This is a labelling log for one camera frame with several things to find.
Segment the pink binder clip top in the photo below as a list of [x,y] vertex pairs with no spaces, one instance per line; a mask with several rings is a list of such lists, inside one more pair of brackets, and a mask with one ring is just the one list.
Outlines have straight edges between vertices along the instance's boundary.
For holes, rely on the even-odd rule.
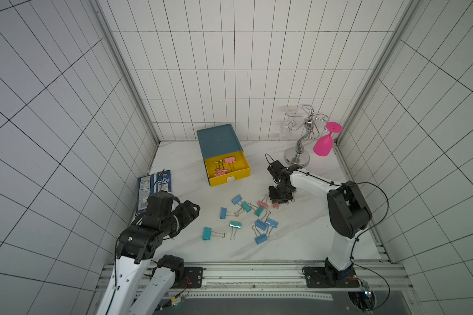
[[268,195],[266,194],[265,197],[261,200],[257,201],[257,204],[259,207],[263,207],[264,209],[267,209],[269,207],[268,204]]

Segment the yellow top drawer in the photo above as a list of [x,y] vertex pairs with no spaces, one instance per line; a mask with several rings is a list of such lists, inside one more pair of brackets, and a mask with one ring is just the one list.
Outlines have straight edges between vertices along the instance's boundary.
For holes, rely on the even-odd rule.
[[211,157],[204,160],[210,186],[224,185],[247,178],[251,168],[243,151]]

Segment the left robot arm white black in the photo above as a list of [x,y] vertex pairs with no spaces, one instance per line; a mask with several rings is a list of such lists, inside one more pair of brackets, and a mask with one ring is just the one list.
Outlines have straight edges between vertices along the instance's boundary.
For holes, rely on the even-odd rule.
[[136,294],[139,282],[163,241],[176,237],[200,214],[200,206],[189,200],[180,202],[173,194],[160,191],[147,198],[147,207],[119,235],[114,250],[114,267],[97,314],[153,314],[172,307],[181,295],[169,301],[173,287],[189,289],[184,260],[173,255],[159,259],[144,291]]

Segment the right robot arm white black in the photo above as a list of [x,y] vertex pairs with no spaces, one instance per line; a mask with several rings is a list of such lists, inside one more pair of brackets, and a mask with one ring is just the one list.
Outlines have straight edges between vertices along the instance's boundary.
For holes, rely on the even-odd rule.
[[268,172],[275,182],[275,186],[269,187],[269,197],[273,203],[293,201],[298,189],[325,201],[331,227],[335,231],[331,252],[319,272],[313,270],[306,276],[319,285],[344,285],[353,272],[353,248],[358,233],[367,228],[373,216],[358,185],[352,181],[328,181],[302,171],[298,165],[285,167],[278,160],[269,163]]

